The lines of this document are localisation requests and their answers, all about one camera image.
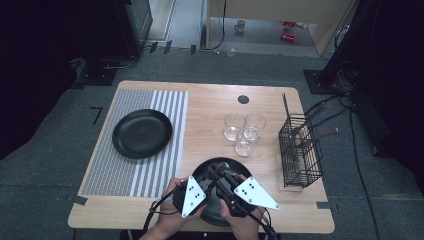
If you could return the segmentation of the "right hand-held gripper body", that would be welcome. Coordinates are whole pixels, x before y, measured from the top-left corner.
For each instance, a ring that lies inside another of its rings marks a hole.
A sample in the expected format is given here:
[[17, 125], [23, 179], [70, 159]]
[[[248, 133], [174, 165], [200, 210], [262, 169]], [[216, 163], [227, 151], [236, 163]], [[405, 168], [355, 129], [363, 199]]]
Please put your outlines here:
[[233, 217], [246, 217], [256, 207], [279, 210], [280, 205], [252, 176], [238, 184], [231, 176], [225, 176], [231, 187], [226, 188], [221, 181], [216, 183], [216, 195], [225, 201]]

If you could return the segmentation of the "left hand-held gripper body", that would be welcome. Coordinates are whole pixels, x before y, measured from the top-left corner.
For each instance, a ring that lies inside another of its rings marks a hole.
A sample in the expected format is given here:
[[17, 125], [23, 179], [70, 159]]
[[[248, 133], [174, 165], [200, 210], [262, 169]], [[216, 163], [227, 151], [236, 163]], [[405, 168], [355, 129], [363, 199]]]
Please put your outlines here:
[[181, 216], [187, 218], [194, 215], [203, 205], [211, 199], [213, 181], [209, 178], [195, 178], [189, 176], [183, 199]]

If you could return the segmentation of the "black plate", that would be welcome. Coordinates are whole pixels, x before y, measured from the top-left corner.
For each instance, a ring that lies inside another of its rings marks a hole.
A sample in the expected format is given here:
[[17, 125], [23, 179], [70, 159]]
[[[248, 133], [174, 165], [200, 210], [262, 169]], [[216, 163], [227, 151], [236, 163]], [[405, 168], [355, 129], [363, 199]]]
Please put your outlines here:
[[[217, 165], [216, 170], [220, 170], [222, 175], [225, 174], [225, 176], [230, 176], [230, 174], [228, 173], [228, 170], [233, 170], [234, 172], [238, 174], [242, 174], [245, 177], [251, 176], [250, 171], [242, 163], [234, 159], [226, 158], [226, 157], [217, 157], [217, 158], [206, 160], [194, 170], [191, 176], [194, 176], [195, 178], [199, 178], [199, 177], [204, 178], [203, 174], [207, 170], [208, 166], [211, 164], [216, 164]], [[205, 205], [206, 208], [201, 214], [201, 219], [215, 226], [228, 226], [229, 223], [220, 216], [220, 200], [222, 199], [217, 197], [215, 185], [216, 183], [213, 182], [211, 199]], [[173, 195], [173, 205], [176, 207], [176, 209], [180, 213], [183, 206], [185, 188], [186, 188], [186, 183], [183, 183], [182, 186], [179, 187], [174, 192], [174, 195]]]
[[112, 143], [122, 156], [141, 159], [160, 152], [172, 134], [171, 121], [165, 114], [153, 109], [141, 109], [118, 121], [112, 133]]

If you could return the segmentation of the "black wire cutlery basket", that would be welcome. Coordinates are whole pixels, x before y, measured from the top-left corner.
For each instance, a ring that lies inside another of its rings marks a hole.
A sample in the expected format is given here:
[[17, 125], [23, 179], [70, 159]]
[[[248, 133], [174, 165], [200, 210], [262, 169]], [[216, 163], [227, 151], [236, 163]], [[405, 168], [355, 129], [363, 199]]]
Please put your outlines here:
[[285, 187], [306, 188], [323, 174], [319, 141], [307, 144], [316, 136], [312, 123], [303, 114], [291, 113], [285, 94], [282, 94], [286, 120], [278, 133]]

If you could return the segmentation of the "person's left hand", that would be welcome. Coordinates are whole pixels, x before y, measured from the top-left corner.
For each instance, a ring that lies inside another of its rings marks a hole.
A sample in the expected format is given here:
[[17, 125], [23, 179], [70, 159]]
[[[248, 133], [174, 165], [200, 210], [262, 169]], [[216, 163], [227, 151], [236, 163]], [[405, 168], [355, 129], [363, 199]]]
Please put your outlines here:
[[167, 198], [171, 196], [171, 192], [187, 180], [187, 177], [170, 179], [166, 191], [162, 194], [165, 201], [160, 204], [160, 214], [156, 223], [139, 240], [167, 240], [177, 233], [186, 223], [201, 216], [206, 208], [205, 205], [201, 206], [193, 215], [183, 218], [173, 205], [173, 202], [171, 200], [167, 201]]

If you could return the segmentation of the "person's right hand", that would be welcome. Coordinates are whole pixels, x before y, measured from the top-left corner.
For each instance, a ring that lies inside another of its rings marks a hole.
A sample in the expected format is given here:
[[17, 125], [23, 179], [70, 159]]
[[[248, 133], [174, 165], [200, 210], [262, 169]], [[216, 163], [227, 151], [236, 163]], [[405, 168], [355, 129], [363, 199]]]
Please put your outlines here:
[[260, 225], [254, 219], [249, 216], [233, 217], [224, 200], [220, 200], [220, 205], [220, 215], [230, 224], [237, 240], [259, 240]]

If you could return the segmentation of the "clear drinking glass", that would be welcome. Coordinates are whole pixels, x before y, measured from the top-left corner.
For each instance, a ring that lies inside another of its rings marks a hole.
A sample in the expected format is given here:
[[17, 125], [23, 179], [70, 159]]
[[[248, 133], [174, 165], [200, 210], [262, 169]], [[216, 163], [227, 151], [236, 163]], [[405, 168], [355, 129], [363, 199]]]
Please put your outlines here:
[[240, 132], [235, 143], [235, 152], [242, 157], [248, 157], [253, 153], [258, 141], [258, 134], [253, 132]]
[[266, 118], [260, 113], [250, 113], [246, 117], [244, 135], [247, 140], [256, 143], [266, 126]]
[[245, 125], [245, 118], [239, 113], [230, 113], [224, 119], [224, 137], [229, 141], [236, 141], [238, 132]]

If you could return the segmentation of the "grey striped placemat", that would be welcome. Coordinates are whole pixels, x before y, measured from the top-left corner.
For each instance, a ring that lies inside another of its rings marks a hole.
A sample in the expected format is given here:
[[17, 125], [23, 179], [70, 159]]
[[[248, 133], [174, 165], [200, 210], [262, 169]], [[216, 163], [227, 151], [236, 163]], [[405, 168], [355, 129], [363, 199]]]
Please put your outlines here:
[[[81, 193], [152, 198], [160, 196], [167, 188], [169, 179], [180, 175], [188, 98], [186, 91], [117, 91], [81, 185]], [[119, 120], [141, 109], [154, 109], [165, 114], [173, 127], [172, 137], [165, 148], [155, 155], [130, 159], [114, 148], [112, 133]]]

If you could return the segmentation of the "metal table knife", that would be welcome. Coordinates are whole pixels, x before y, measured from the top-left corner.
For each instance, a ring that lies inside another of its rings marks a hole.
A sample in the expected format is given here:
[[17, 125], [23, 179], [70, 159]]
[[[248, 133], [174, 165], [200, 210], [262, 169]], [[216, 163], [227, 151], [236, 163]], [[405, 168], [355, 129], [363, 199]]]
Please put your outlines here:
[[320, 133], [318, 136], [312, 137], [311, 139], [307, 139], [307, 140], [301, 142], [300, 144], [296, 145], [295, 147], [299, 148], [299, 149], [306, 148], [306, 147], [310, 146], [311, 144], [317, 142], [319, 139], [330, 136], [330, 135], [337, 134], [338, 132], [339, 132], [338, 128], [330, 129], [326, 132]]

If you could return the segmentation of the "metal cutlery piece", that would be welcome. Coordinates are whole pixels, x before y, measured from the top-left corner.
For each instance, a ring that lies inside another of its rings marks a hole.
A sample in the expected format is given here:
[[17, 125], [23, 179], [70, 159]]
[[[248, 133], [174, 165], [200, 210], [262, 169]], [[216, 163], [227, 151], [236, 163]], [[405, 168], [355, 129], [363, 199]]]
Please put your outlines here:
[[298, 127], [294, 128], [291, 131], [291, 136], [296, 137], [299, 135], [300, 131], [309, 124], [312, 120], [314, 120], [317, 116], [319, 116], [326, 109], [326, 103], [322, 103], [310, 116], [305, 118], [305, 121]]

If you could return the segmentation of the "black stand base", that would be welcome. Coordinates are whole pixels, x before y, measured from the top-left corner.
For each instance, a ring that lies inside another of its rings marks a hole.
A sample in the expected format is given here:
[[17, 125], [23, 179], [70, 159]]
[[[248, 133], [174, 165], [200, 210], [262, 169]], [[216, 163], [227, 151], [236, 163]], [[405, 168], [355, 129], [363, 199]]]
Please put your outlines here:
[[310, 69], [305, 69], [303, 74], [311, 94], [341, 96], [353, 90], [338, 74], [331, 78], [323, 70]]

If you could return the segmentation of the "black cabinet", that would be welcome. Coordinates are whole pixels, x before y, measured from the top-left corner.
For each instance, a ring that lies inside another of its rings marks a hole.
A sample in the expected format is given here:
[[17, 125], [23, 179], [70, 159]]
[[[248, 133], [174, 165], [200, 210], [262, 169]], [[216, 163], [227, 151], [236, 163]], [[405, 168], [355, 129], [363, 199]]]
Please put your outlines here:
[[149, 0], [114, 0], [128, 57], [138, 57], [153, 23]]

